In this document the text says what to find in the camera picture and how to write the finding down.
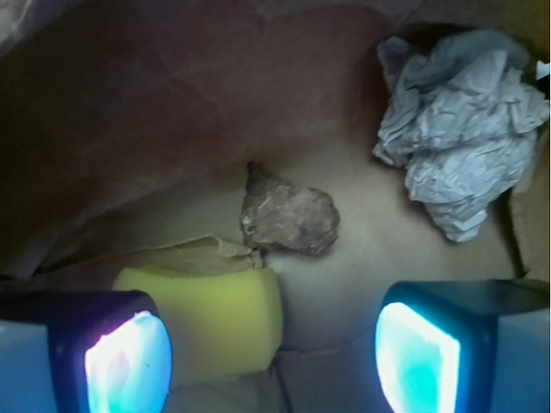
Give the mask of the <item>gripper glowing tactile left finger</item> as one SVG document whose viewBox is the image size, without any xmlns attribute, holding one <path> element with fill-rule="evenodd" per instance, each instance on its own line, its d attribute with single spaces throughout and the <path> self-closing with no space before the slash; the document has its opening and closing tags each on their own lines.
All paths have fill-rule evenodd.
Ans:
<svg viewBox="0 0 551 413">
<path fill-rule="evenodd" d="M 160 412 L 171 375 L 147 293 L 1 295 L 3 412 Z"/>
</svg>

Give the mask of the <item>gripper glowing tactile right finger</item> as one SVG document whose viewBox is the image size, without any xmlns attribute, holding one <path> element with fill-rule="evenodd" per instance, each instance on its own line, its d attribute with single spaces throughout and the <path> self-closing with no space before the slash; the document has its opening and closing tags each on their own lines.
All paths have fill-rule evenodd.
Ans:
<svg viewBox="0 0 551 413">
<path fill-rule="evenodd" d="M 394 412 L 548 412 L 550 285 L 542 280 L 401 281 L 375 325 Z"/>
</svg>

